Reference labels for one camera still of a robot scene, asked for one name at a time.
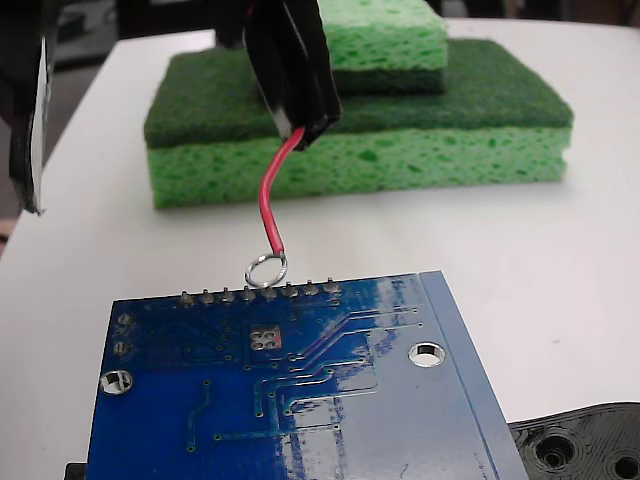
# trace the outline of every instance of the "white table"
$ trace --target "white table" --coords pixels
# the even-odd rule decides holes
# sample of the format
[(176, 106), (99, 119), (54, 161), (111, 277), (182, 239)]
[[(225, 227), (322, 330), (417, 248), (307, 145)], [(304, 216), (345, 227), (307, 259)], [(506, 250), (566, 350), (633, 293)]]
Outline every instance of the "white table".
[[(640, 31), (451, 21), (539, 72), (576, 122), (564, 183), (275, 202), (303, 282), (444, 271), (507, 421), (640, 401)], [(155, 211), (142, 124), (191, 33), (120, 43), (0, 263), (0, 476), (86, 458), (111, 302), (239, 288), (255, 205)]]

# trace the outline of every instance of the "blue circuit board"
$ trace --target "blue circuit board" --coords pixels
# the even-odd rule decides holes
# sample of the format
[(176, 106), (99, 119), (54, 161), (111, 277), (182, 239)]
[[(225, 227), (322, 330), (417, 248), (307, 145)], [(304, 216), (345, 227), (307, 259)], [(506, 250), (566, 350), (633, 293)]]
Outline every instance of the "blue circuit board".
[(118, 301), (101, 375), (87, 480), (526, 478), (439, 273)]

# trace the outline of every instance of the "metal ring terminal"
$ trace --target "metal ring terminal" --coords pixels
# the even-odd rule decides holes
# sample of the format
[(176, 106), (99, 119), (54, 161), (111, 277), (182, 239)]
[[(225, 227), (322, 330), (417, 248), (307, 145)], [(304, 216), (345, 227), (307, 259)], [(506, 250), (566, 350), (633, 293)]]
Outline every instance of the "metal ring terminal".
[[(280, 264), (282, 266), (280, 268), (280, 273), (278, 273), (278, 275), (275, 278), (272, 278), (271, 280), (268, 280), (266, 282), (257, 282), (253, 278), (251, 278), (251, 275), (253, 274), (253, 271), (256, 269), (256, 267), (263, 264), (267, 260), (271, 260), (272, 258), (279, 258)], [(259, 256), (249, 264), (249, 266), (244, 272), (244, 279), (252, 287), (256, 287), (256, 288), (273, 287), (274, 285), (277, 285), (282, 281), (282, 279), (287, 274), (288, 268), (289, 266), (287, 264), (287, 256), (284, 254), (284, 252), (283, 253), (266, 253), (264, 255)]]

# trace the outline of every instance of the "red wire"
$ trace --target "red wire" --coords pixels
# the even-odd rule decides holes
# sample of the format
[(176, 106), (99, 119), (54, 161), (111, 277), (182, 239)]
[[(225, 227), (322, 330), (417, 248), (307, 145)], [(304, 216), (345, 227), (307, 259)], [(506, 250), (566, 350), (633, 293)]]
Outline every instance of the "red wire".
[(262, 184), (260, 185), (260, 214), (262, 215), (264, 229), (267, 232), (271, 249), (276, 255), (284, 253), (284, 244), (282, 243), (282, 238), (280, 238), (278, 226), (276, 225), (276, 220), (273, 218), (273, 211), (271, 210), (271, 185), (273, 185), (273, 181), (276, 179), (276, 175), (278, 175), (278, 170), (280, 170), (287, 155), (300, 143), (303, 135), (304, 127), (293, 131), (293, 135), (291, 135), (276, 152), (264, 177), (262, 177)]

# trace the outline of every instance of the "sponge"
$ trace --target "sponge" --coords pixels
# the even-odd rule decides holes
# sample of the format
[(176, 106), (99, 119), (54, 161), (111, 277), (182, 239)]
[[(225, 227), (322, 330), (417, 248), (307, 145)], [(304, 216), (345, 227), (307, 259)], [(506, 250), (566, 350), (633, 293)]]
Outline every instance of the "sponge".
[(424, 0), (321, 0), (340, 93), (444, 89), (447, 27)]
[[(272, 196), (560, 180), (562, 99), (495, 43), (452, 40), (449, 55), (446, 95), (343, 98), (343, 121), (287, 159)], [(145, 125), (157, 207), (256, 200), (280, 141), (252, 87), (243, 52), (172, 60)]]

